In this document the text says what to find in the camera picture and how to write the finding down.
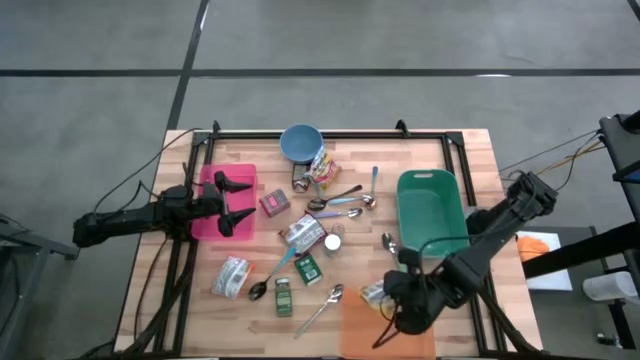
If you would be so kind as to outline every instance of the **green tray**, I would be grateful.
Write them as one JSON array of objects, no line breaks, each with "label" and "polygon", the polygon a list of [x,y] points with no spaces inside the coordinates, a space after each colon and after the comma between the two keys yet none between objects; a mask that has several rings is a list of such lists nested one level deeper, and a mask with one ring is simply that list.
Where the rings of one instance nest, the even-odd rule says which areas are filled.
[{"label": "green tray", "polygon": [[[398,180],[400,239],[419,250],[427,240],[465,236],[467,226],[456,178],[445,170],[411,170]],[[445,257],[469,246],[469,239],[445,240],[428,245],[423,257]]]}]

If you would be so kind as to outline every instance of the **orange cloth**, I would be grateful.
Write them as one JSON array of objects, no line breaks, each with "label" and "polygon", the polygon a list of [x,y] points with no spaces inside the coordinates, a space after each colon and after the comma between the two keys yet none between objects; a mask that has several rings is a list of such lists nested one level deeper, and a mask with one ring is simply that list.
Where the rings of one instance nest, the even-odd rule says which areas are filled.
[{"label": "orange cloth", "polygon": [[531,236],[520,237],[516,243],[518,244],[518,252],[522,262],[546,254],[550,250],[549,245]]},{"label": "orange cloth", "polygon": [[422,335],[399,334],[377,349],[371,345],[380,336],[389,322],[372,309],[358,292],[345,288],[342,301],[342,336],[340,355],[347,359],[436,359],[433,326]]}]

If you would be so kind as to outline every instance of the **pink tray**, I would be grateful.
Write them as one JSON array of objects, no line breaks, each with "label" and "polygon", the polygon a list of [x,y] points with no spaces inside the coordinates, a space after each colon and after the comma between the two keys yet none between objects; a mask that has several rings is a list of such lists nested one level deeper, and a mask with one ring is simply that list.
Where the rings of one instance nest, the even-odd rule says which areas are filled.
[{"label": "pink tray", "polygon": [[[238,211],[246,208],[256,207],[256,186],[258,176],[256,174],[256,166],[253,164],[234,164],[234,165],[204,165],[200,172],[200,183],[213,183],[213,174],[216,171],[223,171],[231,181],[237,181],[245,184],[251,184],[250,189],[238,191],[235,194],[227,192],[227,204],[229,211]],[[202,187],[198,190],[198,195],[202,196]],[[232,237],[224,237],[218,231],[218,218],[220,216],[210,216],[208,218],[197,219],[193,221],[191,227],[191,235],[202,241],[235,241],[235,240],[251,240],[256,221],[255,212],[244,218],[234,229]]]}]

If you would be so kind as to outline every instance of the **metal spoon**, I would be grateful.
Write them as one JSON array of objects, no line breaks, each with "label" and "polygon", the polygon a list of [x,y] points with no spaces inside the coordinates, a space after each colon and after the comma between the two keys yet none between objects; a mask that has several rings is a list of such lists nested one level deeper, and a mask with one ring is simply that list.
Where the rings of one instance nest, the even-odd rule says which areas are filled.
[{"label": "metal spoon", "polygon": [[407,265],[400,264],[400,262],[398,262],[398,252],[400,251],[400,248],[402,247],[402,245],[398,244],[398,242],[396,242],[393,239],[393,236],[391,236],[391,234],[384,233],[382,234],[382,246],[385,249],[389,250],[391,254],[393,254],[393,259],[396,262],[396,266],[398,267],[398,270],[407,272]]},{"label": "metal spoon", "polygon": [[251,289],[249,289],[249,300],[256,301],[260,299],[262,295],[264,295],[267,292],[267,282],[269,281],[269,279],[271,279],[271,276],[277,273],[278,270],[280,270],[280,268],[282,268],[282,266],[284,266],[284,264],[286,264],[287,261],[289,261],[289,259],[291,259],[295,254],[296,254],[296,248],[295,246],[292,246],[289,249],[289,251],[287,251],[287,253],[284,255],[282,260],[280,260],[280,263],[276,265],[276,267],[273,269],[271,274],[267,276],[267,279],[265,281],[257,282],[253,284],[253,286],[251,286]]},{"label": "metal spoon", "polygon": [[389,252],[393,255],[398,256],[400,245],[393,239],[393,236],[391,236],[391,234],[382,234],[382,246],[384,246],[385,249],[389,250]]},{"label": "metal spoon", "polygon": [[311,201],[309,201],[309,203],[307,204],[307,209],[311,210],[311,211],[320,211],[322,209],[325,208],[325,206],[327,206],[327,202],[332,200],[332,199],[337,199],[337,198],[341,198],[345,195],[349,195],[351,193],[354,193],[356,191],[360,191],[362,190],[362,185],[356,185],[354,187],[352,187],[350,190],[347,190],[345,192],[343,192],[340,195],[336,195],[336,196],[332,196],[329,199],[325,200],[323,198],[321,198],[320,196],[318,196],[315,199],[311,199]]},{"label": "metal spoon", "polygon": [[373,210],[376,207],[376,198],[373,196],[374,191],[376,189],[376,178],[378,177],[378,167],[374,166],[373,167],[373,171],[372,171],[372,176],[371,176],[371,194],[364,194],[360,197],[355,197],[355,198],[342,198],[342,199],[331,199],[329,201],[327,201],[327,204],[329,205],[339,205],[339,204],[344,204],[344,203],[348,203],[348,202],[352,202],[352,201],[357,201],[357,200],[362,200],[362,202],[364,202],[364,206],[367,208],[367,210]]},{"label": "metal spoon", "polygon": [[328,211],[328,212],[313,214],[313,217],[315,217],[316,219],[324,219],[328,217],[339,217],[339,216],[346,215],[349,218],[353,219],[362,215],[363,212],[364,210],[362,210],[362,208],[351,208],[347,211]]},{"label": "metal spoon", "polygon": [[309,318],[309,320],[307,320],[307,322],[305,322],[304,325],[300,327],[300,329],[298,329],[298,332],[296,332],[293,338],[297,339],[300,337],[300,335],[304,334],[304,332],[307,331],[309,326],[311,326],[311,324],[318,318],[318,316],[322,314],[322,312],[327,308],[327,306],[329,306],[329,304],[336,304],[340,301],[340,299],[342,299],[343,293],[344,293],[344,287],[342,286],[342,284],[338,284],[334,286],[333,289],[331,290],[331,293],[329,294],[329,297],[324,302],[322,307],[318,309],[318,311],[316,311],[316,313],[313,314],[311,318]]}]

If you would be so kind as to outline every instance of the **concrete floor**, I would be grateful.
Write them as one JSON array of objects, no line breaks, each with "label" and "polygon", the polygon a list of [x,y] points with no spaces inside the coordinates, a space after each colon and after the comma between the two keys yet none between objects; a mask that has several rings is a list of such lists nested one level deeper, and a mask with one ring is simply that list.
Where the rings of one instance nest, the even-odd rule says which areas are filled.
[{"label": "concrete floor", "polygon": [[[198,5],[0,0],[0,69],[180,69]],[[194,67],[616,69],[638,67],[639,36],[624,0],[213,0]],[[506,166],[595,129],[602,116],[637,110],[638,80],[192,79],[178,128],[209,127],[213,119],[228,129],[391,128],[397,119],[413,128],[488,128]],[[0,78],[0,212],[71,243],[73,220],[160,148],[177,84],[177,77]],[[521,168],[541,169],[578,145]],[[154,168],[140,179],[151,184]],[[544,180],[559,185],[567,170]],[[612,172],[603,151],[577,161],[555,212],[532,225],[605,231],[630,221]],[[126,201],[134,186],[104,209]],[[54,258],[20,358],[79,356],[109,340],[135,247],[136,237],[114,239],[83,250],[75,263]],[[546,319],[543,338],[561,338],[567,328]],[[592,341],[545,346],[566,354]]]}]

